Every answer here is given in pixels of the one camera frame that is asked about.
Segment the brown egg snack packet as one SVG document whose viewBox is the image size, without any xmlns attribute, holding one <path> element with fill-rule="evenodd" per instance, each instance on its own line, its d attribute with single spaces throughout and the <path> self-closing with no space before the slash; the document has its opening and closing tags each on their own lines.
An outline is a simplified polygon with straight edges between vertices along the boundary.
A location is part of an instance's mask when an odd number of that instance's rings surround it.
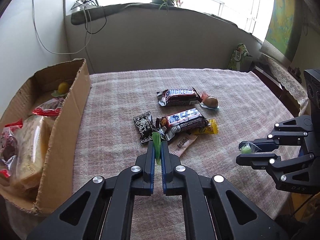
<svg viewBox="0 0 320 240">
<path fill-rule="evenodd" d="M 207 93 L 203 92 L 201 95 L 201 103 L 200 106 L 206 109 L 211 110 L 218 110 L 219 109 L 219 102 L 217 98 L 214 96 L 208 95 Z"/>
</svg>

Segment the pink beige snack sachet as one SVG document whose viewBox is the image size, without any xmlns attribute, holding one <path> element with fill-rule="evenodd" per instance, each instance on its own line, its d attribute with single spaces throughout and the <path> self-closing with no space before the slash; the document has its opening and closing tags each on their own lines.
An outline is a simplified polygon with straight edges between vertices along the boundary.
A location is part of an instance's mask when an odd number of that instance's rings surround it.
<svg viewBox="0 0 320 240">
<path fill-rule="evenodd" d="M 169 153 L 180 157 L 187 148 L 197 139 L 192 133 L 181 133 L 168 145 Z"/>
</svg>

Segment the brown Snickers bar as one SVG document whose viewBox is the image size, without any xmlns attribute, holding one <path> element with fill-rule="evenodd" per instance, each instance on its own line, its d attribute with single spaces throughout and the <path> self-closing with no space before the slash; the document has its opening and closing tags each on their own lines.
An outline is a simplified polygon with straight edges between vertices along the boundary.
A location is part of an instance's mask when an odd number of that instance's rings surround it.
<svg viewBox="0 0 320 240">
<path fill-rule="evenodd" d="M 200 104 L 202 99 L 195 88 L 192 89 L 166 89 L 157 92 L 158 103 L 162 107 L 190 106 Z"/>
</svg>

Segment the yellow round candy in box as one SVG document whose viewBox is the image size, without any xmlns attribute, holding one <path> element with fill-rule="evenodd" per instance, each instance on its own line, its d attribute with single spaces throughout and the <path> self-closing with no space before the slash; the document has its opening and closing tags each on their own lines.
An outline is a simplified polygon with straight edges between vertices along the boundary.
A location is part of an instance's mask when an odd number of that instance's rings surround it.
<svg viewBox="0 0 320 240">
<path fill-rule="evenodd" d="M 69 92 L 70 85 L 67 82 L 62 82 L 58 85 L 58 88 L 54 90 L 51 95 L 54 98 L 66 96 Z"/>
</svg>

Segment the lace covered side furniture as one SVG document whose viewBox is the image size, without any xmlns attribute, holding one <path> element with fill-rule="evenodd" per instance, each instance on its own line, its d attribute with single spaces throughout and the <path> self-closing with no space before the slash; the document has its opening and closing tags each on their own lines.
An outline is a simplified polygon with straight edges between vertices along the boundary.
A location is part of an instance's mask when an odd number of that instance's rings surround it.
<svg viewBox="0 0 320 240">
<path fill-rule="evenodd" d="M 265 40 L 260 48 L 259 62 L 268 65 L 271 74 L 299 104 L 299 116 L 306 113 L 309 99 L 303 87 L 289 72 L 291 61 L 274 45 Z"/>
</svg>

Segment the red sealed dried fruit bag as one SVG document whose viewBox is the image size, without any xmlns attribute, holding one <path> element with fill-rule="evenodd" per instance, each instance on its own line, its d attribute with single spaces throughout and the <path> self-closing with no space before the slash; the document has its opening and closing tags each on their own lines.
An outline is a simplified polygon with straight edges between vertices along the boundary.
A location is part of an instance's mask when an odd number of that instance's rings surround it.
<svg viewBox="0 0 320 240">
<path fill-rule="evenodd" d="M 32 113 L 39 116 L 57 117 L 61 112 L 64 100 L 63 97 L 52 98 L 34 108 Z"/>
</svg>

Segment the small green round candy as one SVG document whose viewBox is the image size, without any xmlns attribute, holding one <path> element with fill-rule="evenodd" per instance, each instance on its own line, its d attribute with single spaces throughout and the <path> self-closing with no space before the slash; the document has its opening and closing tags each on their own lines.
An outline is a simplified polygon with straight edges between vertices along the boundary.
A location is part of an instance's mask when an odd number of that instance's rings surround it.
<svg viewBox="0 0 320 240">
<path fill-rule="evenodd" d="M 253 154 L 259 152 L 261 149 L 254 143 L 244 141 L 239 144 L 239 151 L 242 154 Z"/>
</svg>

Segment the green snack bag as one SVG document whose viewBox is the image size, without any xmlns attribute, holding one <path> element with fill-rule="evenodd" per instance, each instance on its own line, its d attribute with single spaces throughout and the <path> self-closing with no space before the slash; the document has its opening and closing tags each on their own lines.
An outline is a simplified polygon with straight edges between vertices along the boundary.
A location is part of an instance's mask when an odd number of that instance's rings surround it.
<svg viewBox="0 0 320 240">
<path fill-rule="evenodd" d="M 252 61 L 253 57 L 250 55 L 247 47 L 243 43 L 239 43 L 233 50 L 227 69 L 248 72 Z"/>
</svg>

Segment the green landscape wall picture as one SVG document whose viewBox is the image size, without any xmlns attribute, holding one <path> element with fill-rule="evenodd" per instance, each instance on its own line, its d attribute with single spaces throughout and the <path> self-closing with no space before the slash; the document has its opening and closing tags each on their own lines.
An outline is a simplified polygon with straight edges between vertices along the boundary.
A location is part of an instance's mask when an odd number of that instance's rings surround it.
<svg viewBox="0 0 320 240">
<path fill-rule="evenodd" d="M 303 24 L 303 0 L 274 0 L 261 53 L 288 67 L 296 54 Z"/>
</svg>

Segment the pink checkered table cloth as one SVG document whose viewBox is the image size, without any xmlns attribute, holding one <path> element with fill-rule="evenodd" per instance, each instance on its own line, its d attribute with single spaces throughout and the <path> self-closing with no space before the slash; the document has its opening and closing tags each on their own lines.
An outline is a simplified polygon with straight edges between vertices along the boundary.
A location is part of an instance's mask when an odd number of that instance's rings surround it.
<svg viewBox="0 0 320 240">
<path fill-rule="evenodd" d="M 161 107 L 156 93 L 167 88 L 195 88 L 217 97 L 218 111 L 201 109 L 219 124 L 217 135 L 201 135 L 181 156 L 182 164 L 203 176 L 225 176 L 271 218 L 289 195 L 278 191 L 265 171 L 236 164 L 238 144 L 263 138 L 276 122 L 292 118 L 283 103 L 253 73 L 220 69 L 159 69 L 94 74 L 76 141 L 72 193 L 93 176 L 111 177 L 146 152 L 133 118 L 150 111 L 154 118 L 182 107 Z M 12 227 L 22 238 L 39 222 L 37 214 L 8 205 Z"/>
</svg>

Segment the brown cardboard box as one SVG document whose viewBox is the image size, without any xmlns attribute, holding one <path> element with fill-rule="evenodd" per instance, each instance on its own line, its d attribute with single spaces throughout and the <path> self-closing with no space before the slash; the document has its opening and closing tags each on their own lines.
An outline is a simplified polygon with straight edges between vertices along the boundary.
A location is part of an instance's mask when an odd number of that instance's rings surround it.
<svg viewBox="0 0 320 240">
<path fill-rule="evenodd" d="M 16 92 L 1 117 L 2 127 L 27 118 L 62 82 L 71 87 L 53 124 L 36 197 L 28 199 L 16 194 L 12 187 L 1 186 L 1 196 L 26 213 L 50 214 L 72 194 L 76 141 L 91 88 L 86 60 L 74 59 L 37 71 Z"/>
</svg>

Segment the wrapped bread cake package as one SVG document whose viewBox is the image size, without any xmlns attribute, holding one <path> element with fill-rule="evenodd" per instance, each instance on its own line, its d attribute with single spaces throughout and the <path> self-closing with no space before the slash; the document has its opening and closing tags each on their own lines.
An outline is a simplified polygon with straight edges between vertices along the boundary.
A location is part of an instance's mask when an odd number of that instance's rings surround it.
<svg viewBox="0 0 320 240">
<path fill-rule="evenodd" d="M 31 115 L 16 133 L 18 156 L 11 184 L 20 193 L 40 184 L 53 124 L 49 117 Z"/>
</svg>

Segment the black patterned snack packet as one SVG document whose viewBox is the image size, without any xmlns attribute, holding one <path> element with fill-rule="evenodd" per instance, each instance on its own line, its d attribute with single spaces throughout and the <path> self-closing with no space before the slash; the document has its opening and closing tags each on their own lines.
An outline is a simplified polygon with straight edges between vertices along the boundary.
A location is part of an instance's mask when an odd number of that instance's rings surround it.
<svg viewBox="0 0 320 240">
<path fill-rule="evenodd" d="M 152 140 L 152 133 L 156 132 L 156 128 L 153 124 L 152 115 L 150 111 L 147 111 L 139 116 L 133 118 L 136 128 L 139 131 L 140 143 L 144 144 Z"/>
</svg>

